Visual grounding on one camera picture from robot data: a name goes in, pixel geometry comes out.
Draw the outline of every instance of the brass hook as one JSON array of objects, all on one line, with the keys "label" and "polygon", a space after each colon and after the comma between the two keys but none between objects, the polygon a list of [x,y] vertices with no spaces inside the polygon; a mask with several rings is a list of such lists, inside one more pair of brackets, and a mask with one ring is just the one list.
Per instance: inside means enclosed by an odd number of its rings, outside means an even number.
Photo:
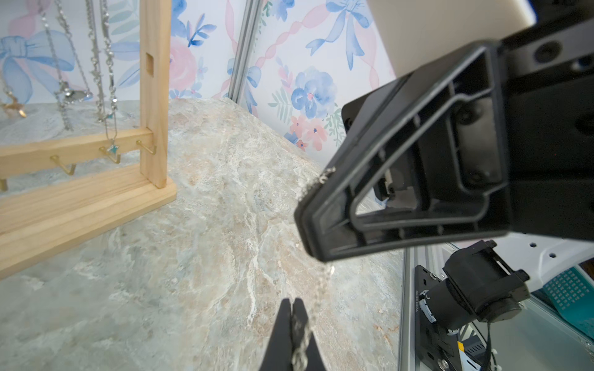
[{"label": "brass hook", "polygon": [[103,153],[105,155],[105,157],[109,158],[109,160],[111,160],[111,162],[113,162],[114,164],[119,164],[119,161],[121,159],[121,155],[117,155],[115,158],[113,158],[109,152],[105,149],[105,147],[100,147],[99,151],[101,151],[101,153]]},{"label": "brass hook", "polygon": [[62,163],[62,161],[60,161],[60,156],[58,156],[57,154],[53,155],[49,159],[52,160],[53,162],[55,162],[56,165],[58,165],[59,167],[61,167],[62,170],[64,170],[64,172],[66,174],[68,174],[70,176],[74,175],[74,170],[76,169],[76,164],[70,165],[70,170],[68,170],[68,168],[66,166],[64,166],[64,164]]},{"label": "brass hook", "polygon": [[156,145],[153,146],[153,149],[151,150],[150,148],[148,148],[147,146],[145,146],[143,144],[142,140],[140,140],[140,139],[136,141],[136,144],[139,145],[140,147],[144,148],[145,150],[147,150],[147,152],[150,153],[150,154],[157,153],[157,146]]}]

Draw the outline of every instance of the jewelry stand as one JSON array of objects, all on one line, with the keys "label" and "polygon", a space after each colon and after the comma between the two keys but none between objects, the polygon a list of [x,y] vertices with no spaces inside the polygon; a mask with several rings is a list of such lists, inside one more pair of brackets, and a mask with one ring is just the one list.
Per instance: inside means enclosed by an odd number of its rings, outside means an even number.
[{"label": "jewelry stand", "polygon": [[[0,198],[0,279],[176,198],[167,177],[171,1],[140,1],[140,19],[141,128],[116,139],[119,153],[140,150],[140,165]],[[0,147],[0,186],[54,167],[72,175],[76,163],[104,156],[119,163],[104,153],[110,145],[98,134]]]}]

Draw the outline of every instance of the marble tabletop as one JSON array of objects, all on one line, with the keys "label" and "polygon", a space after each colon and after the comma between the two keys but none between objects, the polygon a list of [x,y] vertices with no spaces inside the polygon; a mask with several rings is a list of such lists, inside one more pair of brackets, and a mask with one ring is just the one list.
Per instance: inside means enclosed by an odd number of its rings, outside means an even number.
[{"label": "marble tabletop", "polygon": [[[27,109],[0,117],[0,145],[102,130],[92,104],[72,108],[74,132],[55,105]],[[118,118],[137,127],[138,102]],[[257,370],[282,298],[310,310],[322,265],[293,211],[320,167],[228,99],[171,101],[168,165],[177,200],[0,281],[0,370]],[[8,194],[65,180],[27,174]],[[397,369],[402,252],[334,266],[315,329],[327,369]]]}]

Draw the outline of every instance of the pink flower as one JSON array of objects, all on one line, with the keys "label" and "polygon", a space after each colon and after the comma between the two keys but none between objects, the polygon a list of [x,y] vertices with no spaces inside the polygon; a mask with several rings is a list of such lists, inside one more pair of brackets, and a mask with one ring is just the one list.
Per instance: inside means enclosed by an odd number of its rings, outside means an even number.
[{"label": "pink flower", "polygon": [[293,122],[293,124],[289,128],[289,132],[295,133],[295,135],[297,135],[297,138],[301,138],[301,135],[303,135],[303,131],[309,127],[309,122],[307,122],[307,118],[304,115],[300,115],[299,118],[292,116],[291,121]]},{"label": "pink flower", "polygon": [[305,147],[308,146],[308,144],[307,143],[303,143],[303,141],[298,141],[295,145],[298,148],[300,148],[303,152],[305,152]]},{"label": "pink flower", "polygon": [[196,58],[186,43],[178,38],[171,38],[171,51],[169,57],[169,88],[179,91],[185,90],[194,84],[198,66]]},{"label": "pink flower", "polygon": [[314,148],[317,151],[322,149],[322,142],[325,142],[328,138],[326,134],[326,129],[322,125],[322,120],[320,119],[313,119],[311,124],[308,127],[307,134],[305,134],[305,140],[308,142],[314,142]]}]

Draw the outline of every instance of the cable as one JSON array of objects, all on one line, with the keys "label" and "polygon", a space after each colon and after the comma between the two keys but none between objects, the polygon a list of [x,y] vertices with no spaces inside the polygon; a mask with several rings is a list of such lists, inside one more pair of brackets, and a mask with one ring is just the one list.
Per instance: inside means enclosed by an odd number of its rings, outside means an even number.
[{"label": "cable", "polygon": [[486,323],[486,354],[485,360],[481,364],[481,369],[479,371],[490,371],[491,370],[491,323]]},{"label": "cable", "polygon": [[[479,327],[477,326],[475,321],[472,321],[471,323],[474,326],[476,332],[478,332],[478,334],[481,336],[481,339],[482,339],[483,343],[485,343],[485,346],[486,346],[486,338],[483,336],[481,330],[479,330]],[[493,364],[497,366],[497,359],[495,359],[495,355],[492,354],[491,357],[493,357]]]}]

